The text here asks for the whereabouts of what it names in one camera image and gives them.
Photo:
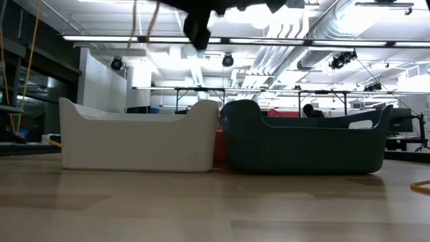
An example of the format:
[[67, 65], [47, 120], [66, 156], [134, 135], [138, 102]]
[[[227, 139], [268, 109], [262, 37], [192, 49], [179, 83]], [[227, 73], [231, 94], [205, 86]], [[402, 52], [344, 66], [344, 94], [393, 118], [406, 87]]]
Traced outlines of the long ceiling light bar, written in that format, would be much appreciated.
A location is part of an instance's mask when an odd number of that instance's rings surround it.
[[[151, 43], [151, 44], [189, 44], [186, 37], [129, 37], [129, 36], [67, 36], [63, 39], [71, 42], [101, 43]], [[335, 48], [404, 48], [430, 49], [430, 41], [396, 41], [396, 40], [313, 40], [299, 38], [232, 38], [215, 37], [208, 40], [209, 44], [249, 45], [249, 46], [304, 46], [304, 47], [335, 47]]]

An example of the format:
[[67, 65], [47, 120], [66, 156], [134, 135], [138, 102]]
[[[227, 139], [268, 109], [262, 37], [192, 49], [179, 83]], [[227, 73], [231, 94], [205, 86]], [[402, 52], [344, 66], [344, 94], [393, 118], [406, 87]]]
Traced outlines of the red background cloth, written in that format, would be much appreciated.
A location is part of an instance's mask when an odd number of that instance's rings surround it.
[[272, 118], [299, 118], [300, 114], [297, 111], [270, 109], [267, 111], [267, 116]]

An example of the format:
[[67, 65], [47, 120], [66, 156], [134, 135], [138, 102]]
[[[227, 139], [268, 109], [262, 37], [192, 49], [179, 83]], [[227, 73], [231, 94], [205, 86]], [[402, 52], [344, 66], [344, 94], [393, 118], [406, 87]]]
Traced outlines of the black workbench frame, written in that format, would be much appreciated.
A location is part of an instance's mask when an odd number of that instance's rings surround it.
[[179, 96], [180, 91], [185, 91], [185, 94], [188, 91], [213, 92], [222, 101], [222, 105], [225, 104], [225, 97], [226, 97], [226, 89], [225, 88], [221, 88], [221, 87], [175, 87], [174, 90], [176, 91], [175, 113], [177, 113], [178, 109], [179, 109], [179, 100], [181, 99], [181, 97]]
[[302, 117], [302, 99], [301, 99], [301, 94], [302, 93], [311, 93], [311, 94], [317, 94], [317, 95], [328, 95], [328, 94], [333, 94], [334, 96], [336, 96], [337, 94], [342, 94], [343, 98], [339, 98], [343, 104], [344, 104], [344, 114], [347, 115], [347, 94], [350, 93], [350, 91], [333, 91], [333, 90], [299, 90], [297, 92], [298, 94], [298, 113], [299, 113], [299, 117]]

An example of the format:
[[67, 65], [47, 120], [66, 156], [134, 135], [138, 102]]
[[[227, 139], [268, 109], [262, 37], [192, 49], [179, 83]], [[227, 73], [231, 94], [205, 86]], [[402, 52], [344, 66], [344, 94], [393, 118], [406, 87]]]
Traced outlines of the black ceiling lamp cluster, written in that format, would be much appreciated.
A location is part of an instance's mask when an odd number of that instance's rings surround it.
[[332, 61], [329, 63], [329, 67], [333, 70], [342, 69], [345, 65], [349, 64], [351, 61], [357, 58], [357, 53], [355, 50], [349, 52], [341, 52], [333, 57]]

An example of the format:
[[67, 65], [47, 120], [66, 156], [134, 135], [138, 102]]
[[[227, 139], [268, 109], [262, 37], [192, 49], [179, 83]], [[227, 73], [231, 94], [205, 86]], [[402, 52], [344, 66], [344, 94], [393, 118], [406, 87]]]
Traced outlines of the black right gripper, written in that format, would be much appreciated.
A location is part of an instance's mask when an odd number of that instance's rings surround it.
[[207, 25], [210, 14], [215, 11], [223, 16], [230, 8], [244, 11], [252, 5], [266, 5], [270, 13], [276, 13], [282, 7], [304, 9], [305, 0], [160, 0], [161, 3], [187, 13], [183, 24], [183, 33], [196, 50], [205, 50], [211, 32]]

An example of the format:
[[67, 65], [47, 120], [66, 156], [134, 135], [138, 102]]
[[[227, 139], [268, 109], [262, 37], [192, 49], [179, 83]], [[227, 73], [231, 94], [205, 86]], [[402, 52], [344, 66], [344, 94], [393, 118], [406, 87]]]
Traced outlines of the teal plastic basket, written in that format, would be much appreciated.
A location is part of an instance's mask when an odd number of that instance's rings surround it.
[[393, 107], [335, 118], [263, 116], [242, 99], [221, 110], [231, 169], [259, 174], [368, 174], [381, 169]]

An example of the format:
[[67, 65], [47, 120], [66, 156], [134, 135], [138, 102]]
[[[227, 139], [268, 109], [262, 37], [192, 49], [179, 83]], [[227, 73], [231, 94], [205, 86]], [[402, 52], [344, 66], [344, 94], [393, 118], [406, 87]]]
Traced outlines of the white plastic basket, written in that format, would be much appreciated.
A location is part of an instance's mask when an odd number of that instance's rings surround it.
[[112, 171], [207, 172], [213, 165], [218, 104], [186, 114], [125, 114], [59, 99], [62, 166]]

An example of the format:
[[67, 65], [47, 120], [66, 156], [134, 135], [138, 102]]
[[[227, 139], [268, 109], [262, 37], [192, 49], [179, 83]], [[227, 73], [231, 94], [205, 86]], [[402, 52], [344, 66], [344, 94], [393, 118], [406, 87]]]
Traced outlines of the yellow rubber band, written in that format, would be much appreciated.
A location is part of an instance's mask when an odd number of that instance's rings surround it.
[[414, 192], [430, 196], [430, 180], [412, 183], [410, 189]]
[[[160, 10], [161, 2], [160, 0], [156, 0], [155, 10], [153, 11], [150, 24], [148, 27], [148, 30], [146, 32], [146, 36], [144, 37], [145, 42], [148, 44], [150, 42], [150, 36], [153, 30], [153, 27], [155, 25], [159, 10]], [[133, 0], [133, 8], [132, 8], [132, 29], [130, 33], [129, 40], [127, 42], [127, 49], [130, 49], [132, 41], [134, 38], [136, 38], [136, 20], [137, 20], [137, 0]]]

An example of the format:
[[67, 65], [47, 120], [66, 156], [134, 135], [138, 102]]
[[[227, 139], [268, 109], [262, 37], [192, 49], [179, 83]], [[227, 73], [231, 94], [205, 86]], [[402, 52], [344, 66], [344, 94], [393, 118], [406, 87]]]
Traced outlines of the black ceiling track fixture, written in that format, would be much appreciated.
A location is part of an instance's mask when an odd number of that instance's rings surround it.
[[414, 3], [397, 3], [395, 1], [376, 1], [376, 2], [356, 2], [358, 7], [385, 7], [388, 9], [405, 9], [405, 15], [410, 15], [413, 12]]

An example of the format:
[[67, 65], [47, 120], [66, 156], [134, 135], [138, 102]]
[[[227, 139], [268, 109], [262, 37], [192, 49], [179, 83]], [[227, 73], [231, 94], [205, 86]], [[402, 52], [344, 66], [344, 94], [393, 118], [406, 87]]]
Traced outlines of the person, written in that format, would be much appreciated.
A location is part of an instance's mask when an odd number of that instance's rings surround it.
[[311, 104], [306, 104], [303, 107], [303, 112], [307, 118], [324, 118], [325, 116], [322, 111], [315, 110]]

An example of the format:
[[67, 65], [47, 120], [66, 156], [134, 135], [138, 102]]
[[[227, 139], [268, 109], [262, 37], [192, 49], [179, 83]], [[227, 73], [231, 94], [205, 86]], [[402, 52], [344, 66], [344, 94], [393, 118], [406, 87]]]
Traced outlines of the black background monitor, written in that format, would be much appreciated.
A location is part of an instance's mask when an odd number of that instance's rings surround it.
[[413, 132], [413, 115], [408, 108], [393, 108], [390, 113], [389, 132]]

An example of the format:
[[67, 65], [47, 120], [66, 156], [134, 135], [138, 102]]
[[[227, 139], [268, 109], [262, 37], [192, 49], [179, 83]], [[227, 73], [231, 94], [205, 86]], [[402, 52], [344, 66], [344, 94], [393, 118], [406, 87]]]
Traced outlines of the orange plastic basket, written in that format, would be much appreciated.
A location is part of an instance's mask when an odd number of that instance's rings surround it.
[[219, 125], [216, 131], [213, 167], [223, 167], [226, 164], [226, 145], [224, 140], [224, 133], [222, 131], [221, 125]]

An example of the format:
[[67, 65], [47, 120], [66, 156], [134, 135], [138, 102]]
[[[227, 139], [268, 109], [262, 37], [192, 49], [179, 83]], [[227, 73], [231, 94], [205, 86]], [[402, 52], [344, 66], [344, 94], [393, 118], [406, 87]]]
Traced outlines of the silver ventilation duct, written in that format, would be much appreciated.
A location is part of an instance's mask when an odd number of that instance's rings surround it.
[[[362, 1], [365, 0], [339, 0], [309, 32], [308, 38], [356, 39], [381, 18], [376, 8], [356, 5], [357, 2]], [[301, 59], [297, 62], [297, 68], [311, 70], [332, 52], [332, 50], [311, 50], [310, 48], [298, 49]]]

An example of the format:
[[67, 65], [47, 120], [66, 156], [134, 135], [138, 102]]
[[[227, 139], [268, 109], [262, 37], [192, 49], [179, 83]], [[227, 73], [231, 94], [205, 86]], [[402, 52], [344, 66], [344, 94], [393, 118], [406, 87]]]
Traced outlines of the black monitor stand pole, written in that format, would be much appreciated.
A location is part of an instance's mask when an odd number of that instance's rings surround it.
[[419, 121], [419, 138], [407, 138], [406, 144], [419, 144], [419, 146], [415, 149], [415, 152], [425, 153], [427, 150], [430, 151], [430, 147], [428, 146], [428, 139], [425, 136], [425, 120], [424, 114], [416, 114], [412, 116], [407, 116], [407, 119], [417, 119]]

